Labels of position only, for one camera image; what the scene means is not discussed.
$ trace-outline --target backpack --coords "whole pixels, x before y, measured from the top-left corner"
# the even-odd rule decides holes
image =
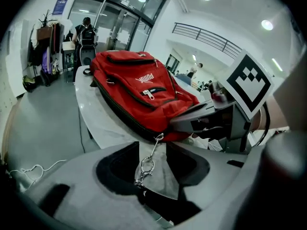
[[[95,45],[96,31],[92,25],[89,25],[87,28],[84,27],[79,34],[79,44],[82,46],[93,46]]]
[[[163,133],[163,141],[176,141],[190,136],[172,131],[169,122],[199,102],[149,53],[100,52],[90,70],[107,104],[141,137],[155,141]]]

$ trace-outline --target puma logo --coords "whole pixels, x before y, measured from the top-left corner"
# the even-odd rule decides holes
[[[150,82],[149,80],[151,80],[151,79],[154,79],[154,76],[153,76],[152,73],[147,74],[147,75],[140,77],[139,79],[135,79],[135,80],[140,81],[141,83],[144,83],[144,82]]]

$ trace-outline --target white cable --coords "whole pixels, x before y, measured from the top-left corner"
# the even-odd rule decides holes
[[[51,169],[53,166],[55,166],[57,163],[59,163],[59,162],[65,162],[65,161],[67,161],[67,160],[59,160],[59,161],[55,162],[50,168],[48,168],[48,169],[46,169],[46,170],[43,168],[43,166],[41,166],[41,165],[39,165],[39,164],[36,164],[36,165],[34,165],[31,169],[25,170],[24,168],[21,168],[20,171],[19,171],[19,170],[12,170],[12,171],[9,172],[9,174],[11,175],[12,172],[18,172],[18,173],[20,173],[20,174],[25,174],[25,175],[32,181],[32,183],[30,184],[30,186],[27,188],[27,190],[28,190],[36,181],[38,181],[40,178],[43,177],[43,174],[44,174],[45,171],[50,170],[50,169]],[[41,169],[42,169],[42,173],[41,173],[40,177],[38,177],[38,178],[36,178],[36,179],[32,179],[30,176],[28,176],[27,172],[30,172],[30,171],[34,170],[36,167],[41,168]]]

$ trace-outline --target zipper pull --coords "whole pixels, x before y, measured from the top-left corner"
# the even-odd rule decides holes
[[[148,95],[151,100],[154,100],[154,96],[150,93],[149,90],[144,90],[143,94]]]

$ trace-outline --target doorway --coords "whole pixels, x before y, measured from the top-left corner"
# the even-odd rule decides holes
[[[98,43],[96,51],[128,50],[137,22],[138,17],[129,11],[105,3],[94,24]]]
[[[165,67],[167,70],[169,70],[171,73],[175,74],[175,71],[179,65],[180,61],[177,60],[175,57],[172,55],[169,55],[167,62],[165,64]]]

